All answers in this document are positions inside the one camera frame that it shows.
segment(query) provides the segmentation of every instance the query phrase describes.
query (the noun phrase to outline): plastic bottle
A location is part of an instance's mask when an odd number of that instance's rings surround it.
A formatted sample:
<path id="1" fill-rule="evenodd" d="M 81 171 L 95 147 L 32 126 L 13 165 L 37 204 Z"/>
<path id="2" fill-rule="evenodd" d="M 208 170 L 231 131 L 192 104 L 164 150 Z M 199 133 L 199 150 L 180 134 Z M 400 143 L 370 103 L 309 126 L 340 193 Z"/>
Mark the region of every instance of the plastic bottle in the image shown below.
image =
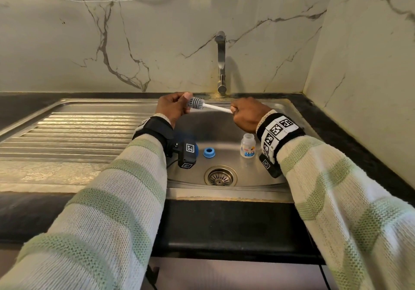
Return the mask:
<path id="1" fill-rule="evenodd" d="M 241 156 L 247 159 L 255 156 L 255 136 L 253 134 L 245 134 L 241 140 Z"/>

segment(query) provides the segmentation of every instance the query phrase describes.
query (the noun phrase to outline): blue ring cap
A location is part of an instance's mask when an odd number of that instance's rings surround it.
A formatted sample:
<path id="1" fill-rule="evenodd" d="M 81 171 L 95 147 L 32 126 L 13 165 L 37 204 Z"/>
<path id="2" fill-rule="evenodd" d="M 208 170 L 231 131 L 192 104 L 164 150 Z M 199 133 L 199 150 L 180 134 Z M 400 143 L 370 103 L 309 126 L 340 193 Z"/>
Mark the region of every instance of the blue ring cap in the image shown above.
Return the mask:
<path id="1" fill-rule="evenodd" d="M 203 151 L 203 155 L 206 158 L 213 158 L 215 156 L 215 150 L 211 147 L 207 147 L 205 148 L 205 150 Z"/>

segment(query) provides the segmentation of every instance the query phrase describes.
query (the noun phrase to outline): striped sweater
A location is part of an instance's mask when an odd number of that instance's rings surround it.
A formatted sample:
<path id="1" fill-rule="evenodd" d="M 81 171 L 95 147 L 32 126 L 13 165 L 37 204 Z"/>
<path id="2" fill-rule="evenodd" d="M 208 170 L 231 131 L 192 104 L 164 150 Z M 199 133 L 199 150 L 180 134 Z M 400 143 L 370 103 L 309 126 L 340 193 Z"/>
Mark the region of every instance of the striped sweater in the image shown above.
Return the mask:
<path id="1" fill-rule="evenodd" d="M 415 287 L 415 210 L 309 136 L 277 154 L 295 206 L 340 289 Z M 28 241 L 0 290 L 139 289 L 166 197 L 159 141 L 133 140 Z"/>

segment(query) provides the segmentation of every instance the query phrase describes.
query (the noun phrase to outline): stainless steel faucet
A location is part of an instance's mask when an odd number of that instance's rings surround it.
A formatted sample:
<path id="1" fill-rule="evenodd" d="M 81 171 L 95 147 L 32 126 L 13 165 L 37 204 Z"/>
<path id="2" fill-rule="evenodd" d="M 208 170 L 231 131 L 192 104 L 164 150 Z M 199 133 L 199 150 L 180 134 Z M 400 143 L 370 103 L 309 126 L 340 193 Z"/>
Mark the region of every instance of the stainless steel faucet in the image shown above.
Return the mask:
<path id="1" fill-rule="evenodd" d="M 219 31 L 215 36 L 215 42 L 217 43 L 217 64 L 219 66 L 219 81 L 217 82 L 217 90 L 221 96 L 225 96 L 225 32 Z"/>

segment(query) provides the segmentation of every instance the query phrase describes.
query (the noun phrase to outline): kitchen sink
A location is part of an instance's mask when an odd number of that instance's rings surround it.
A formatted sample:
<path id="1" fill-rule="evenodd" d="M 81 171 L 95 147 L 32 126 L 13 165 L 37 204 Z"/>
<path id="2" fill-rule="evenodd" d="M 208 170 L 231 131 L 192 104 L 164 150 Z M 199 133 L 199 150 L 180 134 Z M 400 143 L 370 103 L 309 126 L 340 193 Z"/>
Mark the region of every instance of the kitchen sink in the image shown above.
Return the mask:
<path id="1" fill-rule="evenodd" d="M 287 99 L 263 103 L 290 116 L 308 135 L 314 130 Z M 230 101 L 207 103 L 230 107 Z M 0 131 L 0 191 L 76 193 L 131 141 L 138 123 L 154 114 L 155 99 L 65 99 Z M 244 131 L 232 115 L 192 109 L 176 123 L 175 137 L 197 142 L 191 169 L 168 168 L 168 199 L 293 202 L 286 179 L 272 178 L 257 158 L 243 158 Z M 215 149 L 213 158 L 203 150 Z M 177 155 L 167 158 L 167 164 Z"/>

